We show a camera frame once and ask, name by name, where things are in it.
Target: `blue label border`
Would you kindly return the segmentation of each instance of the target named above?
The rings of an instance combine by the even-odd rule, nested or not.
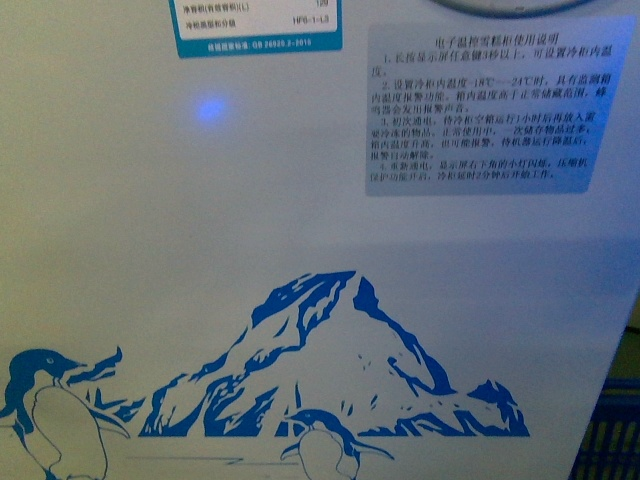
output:
[[[342,50],[342,0],[337,0],[337,28],[333,32],[290,33],[183,40],[174,0],[169,0],[173,32],[180,58],[229,57],[273,53]]]

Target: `sticker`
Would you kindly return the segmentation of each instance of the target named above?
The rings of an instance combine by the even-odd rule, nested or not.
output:
[[[180,58],[340,50],[342,0],[169,0]]]
[[[583,193],[632,17],[377,25],[368,195]]]

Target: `blue light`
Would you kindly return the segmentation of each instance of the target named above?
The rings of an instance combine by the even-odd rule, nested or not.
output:
[[[225,102],[219,98],[204,100],[198,105],[198,120],[203,123],[213,123],[222,117],[225,107]]]

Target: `round dial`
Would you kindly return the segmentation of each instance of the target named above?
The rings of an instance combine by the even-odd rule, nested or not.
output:
[[[475,15],[518,18],[545,15],[591,0],[433,0],[441,5]]]

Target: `white surface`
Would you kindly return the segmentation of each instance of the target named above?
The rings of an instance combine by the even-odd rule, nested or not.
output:
[[[637,13],[595,0],[554,18]],[[382,439],[396,460],[358,478],[565,479],[640,277],[638,32],[588,192],[372,198],[369,25],[486,19],[422,0],[343,14],[341,52],[184,61],[163,2],[0,7],[0,385],[21,350],[91,363],[119,345],[105,390],[150,395],[225,351],[273,288],[357,269],[454,387],[498,379],[531,433]],[[6,478],[42,474],[10,429],[0,446]],[[138,458],[286,446],[107,432],[107,478],[304,479]]]

